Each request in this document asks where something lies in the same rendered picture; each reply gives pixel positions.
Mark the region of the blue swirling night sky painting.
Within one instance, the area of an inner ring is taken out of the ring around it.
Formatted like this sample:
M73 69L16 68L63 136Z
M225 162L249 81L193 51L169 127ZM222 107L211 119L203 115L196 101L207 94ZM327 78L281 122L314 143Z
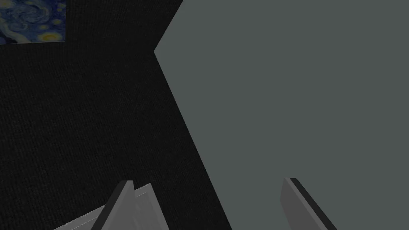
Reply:
M63 42L67 0L0 0L0 45Z

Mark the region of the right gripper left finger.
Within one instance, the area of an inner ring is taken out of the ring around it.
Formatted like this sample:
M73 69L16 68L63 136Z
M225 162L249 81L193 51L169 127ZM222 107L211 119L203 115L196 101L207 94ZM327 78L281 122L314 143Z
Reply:
M106 202L91 230L141 230L132 180L122 180Z

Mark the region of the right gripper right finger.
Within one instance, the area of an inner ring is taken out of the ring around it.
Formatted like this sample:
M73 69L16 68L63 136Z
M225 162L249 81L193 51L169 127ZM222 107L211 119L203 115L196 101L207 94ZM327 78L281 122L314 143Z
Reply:
M291 230L337 230L297 178L284 178L280 203Z

